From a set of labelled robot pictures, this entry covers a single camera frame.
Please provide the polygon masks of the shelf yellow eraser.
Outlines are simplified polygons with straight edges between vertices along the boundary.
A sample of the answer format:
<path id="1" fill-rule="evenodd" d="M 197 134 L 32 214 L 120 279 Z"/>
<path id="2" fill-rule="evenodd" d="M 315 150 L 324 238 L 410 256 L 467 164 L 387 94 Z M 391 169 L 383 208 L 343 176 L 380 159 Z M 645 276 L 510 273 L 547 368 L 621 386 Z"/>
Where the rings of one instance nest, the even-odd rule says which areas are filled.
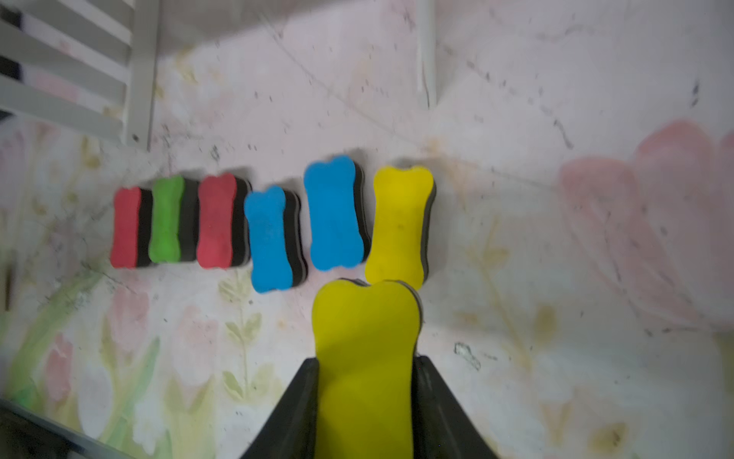
<path id="1" fill-rule="evenodd" d="M 385 166 L 374 178 L 376 198 L 373 240 L 365 265 L 366 280 L 404 282 L 415 290 L 428 278 L 427 241 L 436 194 L 432 172 Z"/>
<path id="2" fill-rule="evenodd" d="M 338 279 L 315 296 L 312 323 L 315 457 L 413 457 L 412 366 L 422 327 L 414 290 Z"/>

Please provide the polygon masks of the white wooden slatted shelf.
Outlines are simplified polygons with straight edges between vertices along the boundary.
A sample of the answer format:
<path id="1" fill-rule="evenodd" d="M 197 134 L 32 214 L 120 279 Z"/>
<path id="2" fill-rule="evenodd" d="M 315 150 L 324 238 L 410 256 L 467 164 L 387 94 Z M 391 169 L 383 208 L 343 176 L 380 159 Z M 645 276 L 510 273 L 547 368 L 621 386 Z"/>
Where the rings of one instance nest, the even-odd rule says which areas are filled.
<path id="1" fill-rule="evenodd" d="M 1 10 L 30 17 L 122 67 L 114 76 L 1 21 L 1 55 L 34 67 L 120 108 L 113 117 L 34 88 L 19 78 L 1 78 L 1 110 L 57 124 L 100 140 L 149 148 L 161 4 L 158 1 L 4 1 Z"/>

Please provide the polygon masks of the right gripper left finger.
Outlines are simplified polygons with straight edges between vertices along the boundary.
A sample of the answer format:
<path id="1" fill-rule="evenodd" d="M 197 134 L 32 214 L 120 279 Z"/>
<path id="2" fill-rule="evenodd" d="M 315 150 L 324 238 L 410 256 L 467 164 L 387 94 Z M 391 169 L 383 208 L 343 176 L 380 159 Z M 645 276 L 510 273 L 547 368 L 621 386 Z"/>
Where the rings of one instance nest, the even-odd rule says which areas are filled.
<path id="1" fill-rule="evenodd" d="M 314 458 L 319 362 L 305 359 L 242 459 Z"/>

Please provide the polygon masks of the shelf blue eraser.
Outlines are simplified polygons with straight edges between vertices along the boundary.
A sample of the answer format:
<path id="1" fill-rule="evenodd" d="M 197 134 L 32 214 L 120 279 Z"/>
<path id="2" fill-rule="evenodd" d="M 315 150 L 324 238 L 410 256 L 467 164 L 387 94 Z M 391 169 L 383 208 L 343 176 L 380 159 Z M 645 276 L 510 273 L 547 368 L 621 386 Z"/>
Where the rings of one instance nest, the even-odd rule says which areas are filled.
<path id="1" fill-rule="evenodd" d="M 300 199 L 290 189 L 254 191 L 244 202 L 252 259 L 252 286 L 259 294 L 286 291 L 308 275 L 302 251 Z"/>

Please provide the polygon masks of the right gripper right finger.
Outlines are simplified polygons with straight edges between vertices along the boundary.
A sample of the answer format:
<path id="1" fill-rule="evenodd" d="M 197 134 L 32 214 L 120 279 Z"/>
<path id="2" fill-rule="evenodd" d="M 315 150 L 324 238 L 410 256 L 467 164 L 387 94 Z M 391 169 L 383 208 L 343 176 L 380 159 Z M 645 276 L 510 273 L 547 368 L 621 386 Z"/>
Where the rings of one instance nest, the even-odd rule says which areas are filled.
<path id="1" fill-rule="evenodd" d="M 411 397 L 415 458 L 498 458 L 427 356 L 414 358 Z"/>

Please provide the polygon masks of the shelf red eraser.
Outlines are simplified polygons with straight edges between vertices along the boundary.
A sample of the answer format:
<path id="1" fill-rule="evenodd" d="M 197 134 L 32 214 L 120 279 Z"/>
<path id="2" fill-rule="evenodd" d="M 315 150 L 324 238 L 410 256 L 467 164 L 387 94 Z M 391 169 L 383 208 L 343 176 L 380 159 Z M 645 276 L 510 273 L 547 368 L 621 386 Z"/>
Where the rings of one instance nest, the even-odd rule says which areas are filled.
<path id="1" fill-rule="evenodd" d="M 204 269 L 229 269 L 250 258 L 244 201 L 250 184 L 230 172 L 200 183 L 199 238 L 196 257 Z"/>
<path id="2" fill-rule="evenodd" d="M 114 198 L 114 234 L 110 254 L 116 269 L 135 269 L 151 264 L 153 197 L 149 189 L 130 187 L 119 189 Z"/>

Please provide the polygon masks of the shelf green eraser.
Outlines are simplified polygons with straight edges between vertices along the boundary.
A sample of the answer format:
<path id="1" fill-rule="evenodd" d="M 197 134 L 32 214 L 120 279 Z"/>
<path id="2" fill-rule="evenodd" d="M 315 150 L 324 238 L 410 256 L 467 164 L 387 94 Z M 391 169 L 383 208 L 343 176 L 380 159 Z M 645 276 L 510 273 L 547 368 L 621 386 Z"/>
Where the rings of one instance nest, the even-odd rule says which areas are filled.
<path id="1" fill-rule="evenodd" d="M 199 183 L 184 176 L 157 180 L 153 208 L 150 260 L 156 264 L 192 262 L 199 235 Z"/>

